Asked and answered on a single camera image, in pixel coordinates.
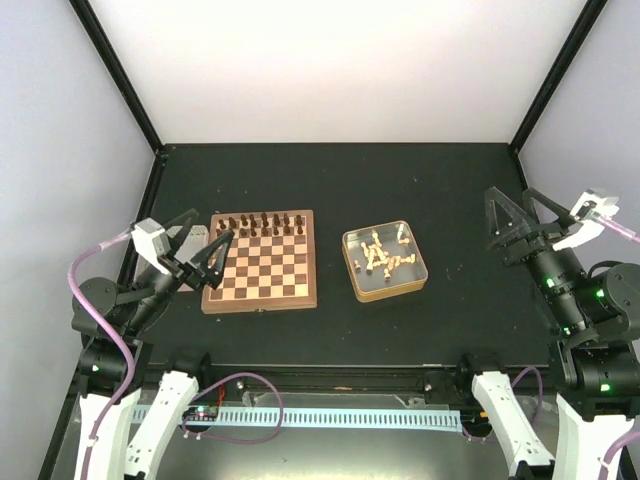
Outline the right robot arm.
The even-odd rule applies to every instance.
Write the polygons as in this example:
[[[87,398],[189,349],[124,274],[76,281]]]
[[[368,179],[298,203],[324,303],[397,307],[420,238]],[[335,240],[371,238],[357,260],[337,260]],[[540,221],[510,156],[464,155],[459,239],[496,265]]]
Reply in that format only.
[[[486,191],[488,245],[505,265],[526,267],[551,324],[555,451],[541,444],[496,356],[463,356],[454,379],[457,396],[487,414],[513,479],[613,479],[622,449],[639,436],[639,267],[602,261],[585,269],[575,255],[608,230],[638,241],[616,221],[617,202],[588,190],[565,208],[535,189],[520,201]]]

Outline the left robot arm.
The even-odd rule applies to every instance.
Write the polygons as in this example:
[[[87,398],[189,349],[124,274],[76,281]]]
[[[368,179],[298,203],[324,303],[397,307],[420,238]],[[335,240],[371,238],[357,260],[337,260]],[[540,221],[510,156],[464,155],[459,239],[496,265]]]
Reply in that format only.
[[[183,412],[214,388],[208,353],[179,349],[166,365],[143,423],[130,430],[153,347],[141,340],[182,286],[194,291],[221,285],[234,233],[225,230],[186,261],[177,253],[198,213],[194,209],[162,225],[152,218],[131,224],[77,257],[67,281],[73,294],[72,327],[85,345],[77,364],[81,434],[77,479],[154,479]],[[102,277],[78,282],[89,257],[131,240],[148,266],[133,283]]]

